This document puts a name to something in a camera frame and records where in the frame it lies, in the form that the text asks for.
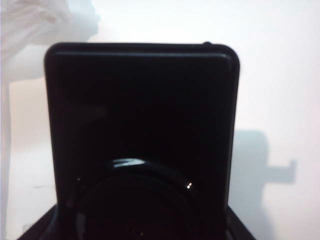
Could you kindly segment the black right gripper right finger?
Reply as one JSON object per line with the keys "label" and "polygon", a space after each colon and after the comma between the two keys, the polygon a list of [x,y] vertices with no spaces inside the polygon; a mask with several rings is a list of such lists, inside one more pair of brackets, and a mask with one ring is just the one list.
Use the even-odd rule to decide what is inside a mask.
{"label": "black right gripper right finger", "polygon": [[225,234],[227,240],[256,240],[229,205],[226,209]]}

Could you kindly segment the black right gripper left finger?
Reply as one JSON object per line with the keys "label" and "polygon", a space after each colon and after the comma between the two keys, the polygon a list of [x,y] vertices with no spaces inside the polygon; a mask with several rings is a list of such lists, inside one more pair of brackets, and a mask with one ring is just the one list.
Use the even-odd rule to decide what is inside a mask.
{"label": "black right gripper left finger", "polygon": [[18,240],[53,240],[58,233],[54,227],[56,215],[56,205],[54,205],[25,231]]}

